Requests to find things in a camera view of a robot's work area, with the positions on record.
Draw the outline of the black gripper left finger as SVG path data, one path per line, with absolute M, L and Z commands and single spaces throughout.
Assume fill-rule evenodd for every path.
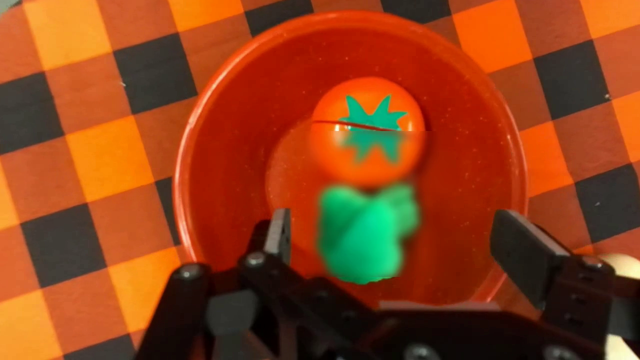
M 284 263 L 289 262 L 291 251 L 291 233 L 289 233 L 289 210 L 278 208 L 267 223 L 264 251 L 280 257 Z

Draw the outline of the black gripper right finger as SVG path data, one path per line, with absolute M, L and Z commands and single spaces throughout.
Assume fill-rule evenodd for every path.
M 532 306 L 547 308 L 564 300 L 561 271 L 574 254 L 520 211 L 494 213 L 489 254 Z

